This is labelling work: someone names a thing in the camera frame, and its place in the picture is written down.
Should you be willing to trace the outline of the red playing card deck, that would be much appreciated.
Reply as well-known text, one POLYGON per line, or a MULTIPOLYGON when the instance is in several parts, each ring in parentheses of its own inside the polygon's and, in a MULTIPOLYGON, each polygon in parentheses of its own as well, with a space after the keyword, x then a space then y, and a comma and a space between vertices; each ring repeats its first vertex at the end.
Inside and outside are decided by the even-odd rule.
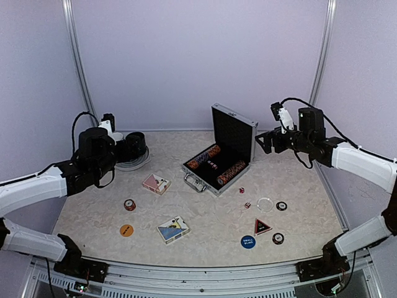
POLYGON ((144 188, 158 195, 163 195, 170 187, 171 181, 156 174, 150 174, 143 182, 144 188))

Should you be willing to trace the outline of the red poker chip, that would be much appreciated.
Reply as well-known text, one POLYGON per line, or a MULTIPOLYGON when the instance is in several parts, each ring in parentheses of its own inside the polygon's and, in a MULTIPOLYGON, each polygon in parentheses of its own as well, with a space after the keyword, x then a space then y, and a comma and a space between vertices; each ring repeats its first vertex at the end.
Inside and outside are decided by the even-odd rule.
POLYGON ((131 212, 134 211, 136 209, 136 204, 135 201, 132 199, 127 199, 124 203, 123 206, 125 208, 125 210, 131 212))

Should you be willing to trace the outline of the aluminium poker case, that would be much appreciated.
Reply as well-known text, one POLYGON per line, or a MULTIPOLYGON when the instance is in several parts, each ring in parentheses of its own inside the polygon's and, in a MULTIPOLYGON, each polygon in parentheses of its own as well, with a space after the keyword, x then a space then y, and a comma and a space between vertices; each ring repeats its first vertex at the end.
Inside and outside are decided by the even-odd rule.
POLYGON ((236 182, 251 166, 255 157, 255 136, 258 121, 247 117, 219 104, 212 105, 213 133, 215 142, 182 164, 185 173, 184 182, 197 193, 210 191, 220 196, 234 182, 236 182), (197 169, 191 169, 187 163, 197 155, 214 145, 221 148, 221 152, 202 163, 197 169), (238 161, 243 160, 246 167, 225 185, 216 181, 219 175, 238 161))

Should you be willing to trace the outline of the clear round dealer button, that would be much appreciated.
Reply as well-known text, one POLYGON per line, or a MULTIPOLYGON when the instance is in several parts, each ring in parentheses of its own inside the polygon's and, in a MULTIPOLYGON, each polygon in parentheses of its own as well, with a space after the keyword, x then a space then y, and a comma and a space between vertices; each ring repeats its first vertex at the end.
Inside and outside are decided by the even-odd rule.
POLYGON ((270 212, 274 207, 274 202, 268 197, 262 197, 257 200, 257 208, 260 212, 270 212))

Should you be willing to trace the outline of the black poker chip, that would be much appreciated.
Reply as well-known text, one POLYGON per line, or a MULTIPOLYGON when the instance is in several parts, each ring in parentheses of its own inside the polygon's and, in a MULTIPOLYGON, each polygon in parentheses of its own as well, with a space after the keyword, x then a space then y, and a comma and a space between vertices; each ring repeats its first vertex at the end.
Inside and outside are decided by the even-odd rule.
POLYGON ((281 245, 284 242, 284 240, 285 240, 285 237, 281 233, 275 233, 272 236, 272 241, 276 245, 281 245))
POLYGON ((287 204, 285 202, 280 201, 280 202, 276 203, 276 208, 279 211, 285 211, 287 209, 287 207, 288 206, 287 206, 287 204))

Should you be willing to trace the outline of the orange round button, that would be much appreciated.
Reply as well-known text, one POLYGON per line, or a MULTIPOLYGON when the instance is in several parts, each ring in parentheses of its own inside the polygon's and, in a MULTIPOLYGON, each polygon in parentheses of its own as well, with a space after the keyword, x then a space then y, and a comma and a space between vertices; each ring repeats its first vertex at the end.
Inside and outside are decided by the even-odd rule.
POLYGON ((133 235, 133 232, 134 228, 129 224, 125 224, 120 227, 120 234, 123 237, 130 237, 131 235, 133 235))

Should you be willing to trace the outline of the red triangular button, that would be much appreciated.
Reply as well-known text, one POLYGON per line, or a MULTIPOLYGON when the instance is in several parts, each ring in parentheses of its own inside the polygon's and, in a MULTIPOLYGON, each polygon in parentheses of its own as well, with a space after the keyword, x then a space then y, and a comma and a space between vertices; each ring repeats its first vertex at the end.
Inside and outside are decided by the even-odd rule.
POLYGON ((272 230, 272 227, 264 223, 263 221, 259 219, 255 219, 255 225, 254 225, 254 236, 261 235, 265 232, 269 232, 272 230))

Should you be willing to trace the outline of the blue playing card deck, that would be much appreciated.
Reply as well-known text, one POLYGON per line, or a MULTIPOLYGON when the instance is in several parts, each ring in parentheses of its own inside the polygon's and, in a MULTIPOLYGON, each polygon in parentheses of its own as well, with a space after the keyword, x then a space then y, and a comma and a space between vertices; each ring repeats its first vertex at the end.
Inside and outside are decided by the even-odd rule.
POLYGON ((170 242, 173 242, 190 232, 190 227, 179 215, 157 226, 156 229, 165 244, 170 244, 170 242))

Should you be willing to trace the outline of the blue small blind button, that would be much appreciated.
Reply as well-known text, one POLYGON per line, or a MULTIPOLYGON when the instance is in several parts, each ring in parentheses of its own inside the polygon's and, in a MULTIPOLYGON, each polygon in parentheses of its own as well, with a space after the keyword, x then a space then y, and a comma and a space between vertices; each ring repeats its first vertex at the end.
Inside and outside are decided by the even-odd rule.
POLYGON ((256 239, 251 235, 245 235, 241 238, 241 246, 245 249, 252 249, 256 245, 256 239))

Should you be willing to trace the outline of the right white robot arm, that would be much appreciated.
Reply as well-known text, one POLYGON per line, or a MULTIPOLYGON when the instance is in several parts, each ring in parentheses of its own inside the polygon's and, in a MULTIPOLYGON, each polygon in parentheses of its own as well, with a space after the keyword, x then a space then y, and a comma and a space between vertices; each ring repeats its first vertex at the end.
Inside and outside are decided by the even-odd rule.
POLYGON ((298 110, 299 124, 293 123, 288 110, 280 103, 271 107, 280 126, 256 136, 256 142, 266 154, 292 150, 305 153, 311 168, 314 161, 366 179, 390 194, 387 208, 378 216, 336 237, 323 248, 323 257, 317 262, 318 271, 331 275, 341 266, 341 258, 396 235, 396 162, 377 156, 352 145, 339 137, 328 138, 324 126, 325 116, 315 107, 298 110))

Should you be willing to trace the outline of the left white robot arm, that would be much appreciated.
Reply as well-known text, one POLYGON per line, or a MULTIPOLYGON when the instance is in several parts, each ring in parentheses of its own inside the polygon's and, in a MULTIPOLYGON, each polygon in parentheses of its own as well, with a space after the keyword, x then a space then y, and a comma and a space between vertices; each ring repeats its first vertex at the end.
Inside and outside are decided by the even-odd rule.
POLYGON ((50 235, 22 227, 5 216, 47 199, 70 197, 115 172, 115 165, 132 159, 130 144, 115 140, 104 128, 80 133, 79 148, 70 160, 53 163, 30 176, 1 183, 1 249, 44 257, 62 263, 73 276, 87 269, 81 251, 66 235, 50 235))

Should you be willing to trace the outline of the light blue mug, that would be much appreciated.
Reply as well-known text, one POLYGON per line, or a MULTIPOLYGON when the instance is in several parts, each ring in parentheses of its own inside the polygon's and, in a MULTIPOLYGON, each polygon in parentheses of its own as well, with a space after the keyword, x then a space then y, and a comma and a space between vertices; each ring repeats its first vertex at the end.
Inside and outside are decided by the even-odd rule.
POLYGON ((115 141, 115 143, 118 143, 118 142, 121 142, 122 140, 124 140, 124 136, 120 132, 114 132, 112 134, 112 138, 115 141))

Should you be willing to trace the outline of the dark green mug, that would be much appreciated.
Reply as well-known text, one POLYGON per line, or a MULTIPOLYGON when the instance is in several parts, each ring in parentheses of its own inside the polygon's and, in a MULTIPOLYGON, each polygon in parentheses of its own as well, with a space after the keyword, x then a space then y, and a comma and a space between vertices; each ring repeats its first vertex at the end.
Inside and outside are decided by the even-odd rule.
POLYGON ((146 140, 143 132, 132 132, 125 137, 128 148, 136 158, 146 153, 146 140))

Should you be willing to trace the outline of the grey round coaster tray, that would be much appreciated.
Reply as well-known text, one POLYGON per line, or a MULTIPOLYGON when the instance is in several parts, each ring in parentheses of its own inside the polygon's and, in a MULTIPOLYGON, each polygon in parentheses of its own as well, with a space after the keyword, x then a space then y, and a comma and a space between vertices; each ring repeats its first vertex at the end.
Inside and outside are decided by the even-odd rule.
POLYGON ((124 172, 129 172, 129 171, 136 171, 144 165, 148 164, 151 161, 151 152, 148 147, 146 147, 145 154, 138 157, 135 160, 123 162, 123 163, 117 163, 115 165, 115 169, 119 171, 124 171, 124 172))

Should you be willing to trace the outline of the left chip row in case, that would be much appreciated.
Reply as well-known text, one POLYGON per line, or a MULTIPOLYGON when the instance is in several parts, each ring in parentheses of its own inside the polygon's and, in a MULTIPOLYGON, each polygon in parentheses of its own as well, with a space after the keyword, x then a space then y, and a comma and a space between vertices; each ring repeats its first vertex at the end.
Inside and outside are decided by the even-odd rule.
POLYGON ((187 166, 191 169, 197 169, 202 163, 208 161, 221 152, 221 148, 218 145, 214 145, 207 149, 203 153, 197 155, 195 158, 187 163, 187 166))

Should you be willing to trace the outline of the chip row in case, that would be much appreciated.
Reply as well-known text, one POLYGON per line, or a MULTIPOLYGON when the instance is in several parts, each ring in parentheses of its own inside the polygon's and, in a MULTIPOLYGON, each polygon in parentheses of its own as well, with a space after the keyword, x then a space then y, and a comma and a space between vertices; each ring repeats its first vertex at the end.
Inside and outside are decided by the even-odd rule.
POLYGON ((225 185, 231 181, 240 171, 246 167, 246 163, 243 160, 238 161, 232 167, 228 168, 223 174, 217 177, 216 181, 219 185, 225 185))
POLYGON ((203 153, 197 155, 195 158, 187 163, 187 166, 191 169, 197 169, 202 163, 208 161, 221 152, 221 148, 218 145, 214 145, 207 149, 203 153))

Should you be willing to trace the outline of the right chip row in case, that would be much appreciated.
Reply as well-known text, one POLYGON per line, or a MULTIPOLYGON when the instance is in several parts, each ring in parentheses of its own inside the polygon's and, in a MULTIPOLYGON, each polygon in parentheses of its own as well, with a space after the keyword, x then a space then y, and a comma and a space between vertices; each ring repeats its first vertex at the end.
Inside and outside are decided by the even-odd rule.
POLYGON ((217 177, 216 181, 219 185, 225 185, 231 181, 240 171, 246 167, 246 163, 243 160, 238 161, 232 167, 228 168, 223 174, 217 177))

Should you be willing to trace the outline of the right aluminium frame post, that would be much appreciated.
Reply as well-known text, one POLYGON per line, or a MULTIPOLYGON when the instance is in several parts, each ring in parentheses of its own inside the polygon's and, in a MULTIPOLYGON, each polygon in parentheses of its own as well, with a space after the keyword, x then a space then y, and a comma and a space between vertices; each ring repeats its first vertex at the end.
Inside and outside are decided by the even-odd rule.
POLYGON ((336 6, 337 6, 336 0, 328 1, 319 58, 310 92, 309 103, 313 106, 315 106, 317 103, 323 74, 326 68, 326 60, 328 57, 329 46, 331 44, 332 29, 334 25, 334 18, 336 15, 336 6))

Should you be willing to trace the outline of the aluminium frame post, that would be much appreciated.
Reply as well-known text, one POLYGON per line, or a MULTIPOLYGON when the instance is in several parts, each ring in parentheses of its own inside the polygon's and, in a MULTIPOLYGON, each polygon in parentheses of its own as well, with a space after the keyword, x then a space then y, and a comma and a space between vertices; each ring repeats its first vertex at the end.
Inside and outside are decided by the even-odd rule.
POLYGON ((89 87, 84 72, 83 60, 79 49, 78 35, 76 30, 76 24, 74 21, 73 14, 73 2, 71 0, 62 0, 63 14, 66 22, 66 29, 68 31, 69 43, 71 45, 73 61, 78 77, 78 82, 83 95, 83 103, 88 112, 93 116, 96 116, 96 111, 91 99, 89 87))
POLYGON ((328 1, 319 58, 310 92, 309 103, 313 106, 315 106, 317 103, 323 74, 326 68, 326 60, 328 57, 329 46, 331 44, 332 29, 334 25, 334 18, 336 15, 336 6, 337 6, 336 0, 328 1))

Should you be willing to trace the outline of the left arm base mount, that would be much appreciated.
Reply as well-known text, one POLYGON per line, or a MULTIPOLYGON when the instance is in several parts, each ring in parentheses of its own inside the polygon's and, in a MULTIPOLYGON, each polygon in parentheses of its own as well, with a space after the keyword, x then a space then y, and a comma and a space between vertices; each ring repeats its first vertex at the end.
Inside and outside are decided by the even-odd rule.
POLYGON ((54 271, 86 281, 104 283, 109 265, 104 262, 81 259, 77 264, 57 262, 54 271))

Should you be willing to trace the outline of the front aluminium rail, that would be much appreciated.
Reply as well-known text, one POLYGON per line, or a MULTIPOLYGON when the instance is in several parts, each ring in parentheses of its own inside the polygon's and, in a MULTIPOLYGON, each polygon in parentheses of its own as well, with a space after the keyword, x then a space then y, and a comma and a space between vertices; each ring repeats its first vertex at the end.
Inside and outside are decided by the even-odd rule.
POLYGON ((57 273, 53 263, 34 258, 22 297, 322 297, 322 290, 348 282, 336 297, 383 297, 378 274, 367 250, 348 258, 347 273, 300 280, 300 260, 277 263, 182 267, 110 261, 103 282, 89 281, 79 292, 80 278, 57 273))

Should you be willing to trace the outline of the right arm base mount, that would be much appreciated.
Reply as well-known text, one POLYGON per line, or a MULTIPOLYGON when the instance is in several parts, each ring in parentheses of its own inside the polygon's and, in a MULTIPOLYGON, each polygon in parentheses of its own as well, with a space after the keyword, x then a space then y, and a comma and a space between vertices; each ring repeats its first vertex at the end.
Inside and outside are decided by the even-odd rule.
POLYGON ((325 257, 298 262, 296 265, 300 282, 321 279, 350 270, 346 257, 327 260, 325 257))

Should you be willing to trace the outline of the left aluminium frame post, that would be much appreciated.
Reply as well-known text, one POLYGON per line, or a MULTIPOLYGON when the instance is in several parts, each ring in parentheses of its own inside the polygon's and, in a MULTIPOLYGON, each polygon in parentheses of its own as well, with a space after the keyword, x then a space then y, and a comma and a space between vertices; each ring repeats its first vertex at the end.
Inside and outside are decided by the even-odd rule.
POLYGON ((84 72, 83 60, 79 49, 78 35, 76 30, 76 24, 74 21, 73 14, 73 2, 71 0, 62 0, 63 14, 66 22, 66 29, 68 31, 69 43, 71 45, 73 61, 78 77, 78 82, 83 95, 83 103, 88 112, 93 116, 96 116, 96 111, 91 99, 89 87, 84 72))

